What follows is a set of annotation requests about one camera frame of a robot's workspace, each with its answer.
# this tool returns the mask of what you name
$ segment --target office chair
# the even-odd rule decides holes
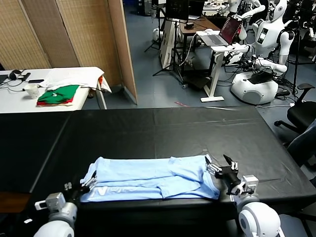
[[[297,88],[304,91],[300,98],[295,102],[295,105],[287,111],[288,120],[290,120],[290,122],[295,126],[289,125],[282,120],[275,121],[275,126],[284,125],[285,127],[301,134],[316,119],[316,102],[302,102],[307,92],[315,87],[308,83],[303,83],[297,86]]]

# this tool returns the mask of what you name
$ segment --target white cloth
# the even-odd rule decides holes
[[[98,79],[103,74],[104,71],[97,67],[54,68],[39,85],[47,88],[47,90],[56,90],[67,85],[97,88]],[[105,79],[102,80],[101,88],[111,92]]]

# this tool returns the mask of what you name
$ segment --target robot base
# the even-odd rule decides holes
[[[273,101],[277,93],[278,84],[273,80],[252,84],[248,80],[252,75],[252,72],[237,74],[233,80],[231,93],[238,99],[253,105],[261,105]]]

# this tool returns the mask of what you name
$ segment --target white robot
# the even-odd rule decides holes
[[[282,18],[287,7],[286,0],[274,0],[269,2],[269,20],[258,20],[253,26],[255,32],[255,42],[249,45],[254,49],[254,57],[252,67],[259,70],[260,74],[268,72],[272,76],[281,76],[286,72],[285,66],[290,46],[294,40],[293,31],[285,31],[285,26],[290,22],[283,23]],[[279,60],[274,63],[268,59],[269,53],[280,44]],[[240,100],[260,105],[269,103],[274,100],[278,90],[278,84],[271,79],[266,81],[253,81],[254,72],[246,72],[237,74],[233,80],[231,92]]]
[[[241,2],[242,2],[242,0],[228,0],[228,5],[222,6],[217,11],[221,15],[224,14],[225,12],[227,12],[227,11],[230,12],[229,15],[235,15],[238,12],[238,7],[239,7]],[[261,5],[259,0],[250,0],[250,3],[252,3],[256,8],[252,9],[250,11],[247,11],[242,16],[239,16],[239,18],[241,20],[244,20],[244,19],[246,19],[248,17],[251,17],[254,14],[262,12],[262,11],[264,11],[266,9],[266,7],[264,5]],[[243,26],[241,26],[240,33],[239,33],[238,36],[239,36],[240,40],[244,40],[244,39],[247,38],[247,33],[246,33],[246,30],[244,29]]]
[[[205,156],[207,170],[216,178],[223,179],[227,194],[236,204],[238,220],[247,237],[284,237],[281,220],[277,212],[260,202],[256,196],[259,180],[254,175],[238,179],[238,163],[224,155],[229,166],[217,167]]]
[[[65,192],[50,194],[45,200],[35,203],[36,210],[48,209],[48,223],[43,225],[34,237],[74,237],[77,210],[80,198],[83,194],[90,192],[97,182],[96,171],[91,178],[80,185],[65,184]]]

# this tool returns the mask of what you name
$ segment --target white desk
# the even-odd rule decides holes
[[[239,51],[242,49],[248,48],[248,46],[245,45],[240,45],[240,44],[233,44],[229,46],[213,46],[211,49],[213,52],[215,52],[215,60],[214,60],[214,66],[212,69],[212,83],[211,87],[209,88],[207,85],[204,86],[204,90],[206,92],[207,97],[201,98],[201,102],[214,102],[214,101],[223,101],[224,97],[223,96],[214,96],[215,89],[216,89],[216,84],[219,78],[220,74],[220,69],[222,67],[222,61],[224,58],[224,53],[229,51]]]
[[[20,84],[19,86],[10,87],[12,90],[22,90],[29,80],[34,79],[44,79],[51,69],[33,69],[33,70],[25,70],[22,75],[26,73],[31,73],[26,82]],[[8,75],[10,71],[0,71],[0,75]],[[11,81],[10,85],[19,84],[21,80]],[[78,88],[74,99],[73,105],[71,106],[36,106],[37,99],[31,99],[27,92],[13,92],[6,88],[0,89],[0,114],[3,113],[34,113],[34,112],[60,112],[60,111],[74,111],[81,110],[85,100],[88,96],[90,88]],[[39,94],[43,95],[45,92],[45,88],[39,88]],[[106,104],[104,101],[104,97],[101,91],[97,90],[97,97],[100,100],[102,109],[106,109]]]

